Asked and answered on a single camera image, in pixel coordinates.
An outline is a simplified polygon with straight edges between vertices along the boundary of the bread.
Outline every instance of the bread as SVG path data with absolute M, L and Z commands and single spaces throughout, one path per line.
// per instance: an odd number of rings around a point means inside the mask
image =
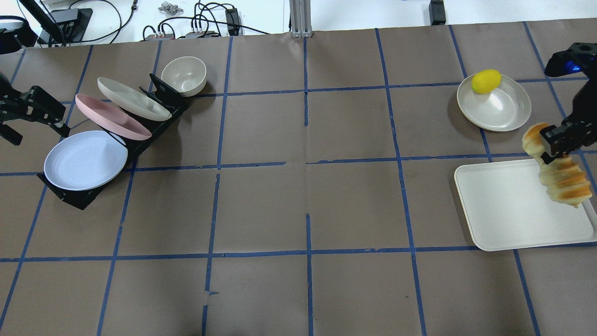
M 590 182 L 587 181 L 586 173 L 570 156 L 557 158 L 550 164 L 543 162 L 541 154 L 545 152 L 545 147 L 539 131 L 547 126 L 547 123 L 531 126 L 522 137 L 522 148 L 539 164 L 539 181 L 547 187 L 549 198 L 558 203 L 578 207 L 584 200 L 593 196 Z

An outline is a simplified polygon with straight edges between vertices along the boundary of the rectangular tray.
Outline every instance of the rectangular tray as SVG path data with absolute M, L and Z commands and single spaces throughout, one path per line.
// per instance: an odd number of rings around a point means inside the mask
M 533 159 L 468 164 L 454 172 L 470 235 L 485 251 L 597 241 L 597 215 L 552 201 Z

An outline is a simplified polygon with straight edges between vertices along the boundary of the pink plate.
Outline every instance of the pink plate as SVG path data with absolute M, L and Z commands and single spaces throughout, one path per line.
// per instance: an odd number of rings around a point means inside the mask
M 132 140 L 146 140 L 151 137 L 148 129 L 112 105 L 86 94 L 77 94 L 75 101 L 84 115 L 108 131 Z

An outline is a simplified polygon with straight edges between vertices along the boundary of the plate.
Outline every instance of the plate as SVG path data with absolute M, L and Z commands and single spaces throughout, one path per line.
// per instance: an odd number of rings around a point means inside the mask
M 167 109 L 153 99 L 117 81 L 99 77 L 97 86 L 106 98 L 139 117 L 153 121 L 164 121 L 172 117 Z
M 505 132 L 524 125 L 531 116 L 531 99 L 513 79 L 501 76 L 500 85 L 490 93 L 474 93 L 473 76 L 458 86 L 456 98 L 462 114 L 482 129 Z
M 45 177 L 73 191 L 89 190 L 111 181 L 127 162 L 127 149 L 104 131 L 75 134 L 56 145 L 45 158 Z
M 475 245 L 485 251 L 597 241 L 590 200 L 552 201 L 533 159 L 460 166 L 454 180 Z
M 86 94 L 77 94 L 75 102 L 84 115 L 108 131 L 132 140 L 151 138 L 151 132 L 141 123 L 108 103 Z

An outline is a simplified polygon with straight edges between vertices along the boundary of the yellow lemon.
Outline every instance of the yellow lemon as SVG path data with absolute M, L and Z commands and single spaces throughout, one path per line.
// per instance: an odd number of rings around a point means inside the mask
M 491 92 L 498 87 L 501 82 L 501 75 L 498 70 L 487 69 L 480 71 L 473 76 L 471 86 L 473 91 L 478 94 L 485 94 Z

